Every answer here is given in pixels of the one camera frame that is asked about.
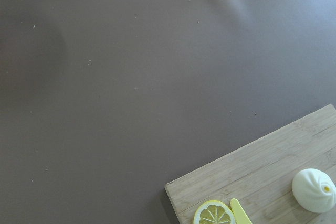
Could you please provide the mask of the wooden cutting board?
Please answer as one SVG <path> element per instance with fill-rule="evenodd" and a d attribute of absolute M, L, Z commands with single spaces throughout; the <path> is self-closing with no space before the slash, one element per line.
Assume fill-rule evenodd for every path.
<path fill-rule="evenodd" d="M 335 223 L 335 210 L 309 212 L 295 200 L 297 172 L 335 178 L 335 107 L 327 105 L 165 185 L 180 223 L 209 200 L 236 198 L 253 223 Z"/>

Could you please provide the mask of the upper lemon slice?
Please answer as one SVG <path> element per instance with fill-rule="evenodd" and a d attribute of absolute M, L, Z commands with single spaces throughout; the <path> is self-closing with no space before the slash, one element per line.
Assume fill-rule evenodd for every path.
<path fill-rule="evenodd" d="M 221 201 L 210 200 L 201 204 L 196 210 L 193 224 L 235 224 L 231 209 Z"/>

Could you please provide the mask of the white steamed bun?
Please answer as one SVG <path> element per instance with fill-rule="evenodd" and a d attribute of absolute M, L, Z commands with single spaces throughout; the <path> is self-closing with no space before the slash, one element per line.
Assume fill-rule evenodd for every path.
<path fill-rule="evenodd" d="M 325 172 L 303 169 L 295 174 L 291 187 L 299 205 L 310 212 L 321 214 L 335 206 L 335 183 Z"/>

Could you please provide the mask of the yellow plastic knife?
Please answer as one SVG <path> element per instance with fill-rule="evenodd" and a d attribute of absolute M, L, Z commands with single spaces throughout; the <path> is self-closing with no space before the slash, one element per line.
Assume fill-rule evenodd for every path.
<path fill-rule="evenodd" d="M 230 207 L 237 224 L 252 224 L 250 218 L 245 213 L 243 207 L 236 198 L 230 200 Z"/>

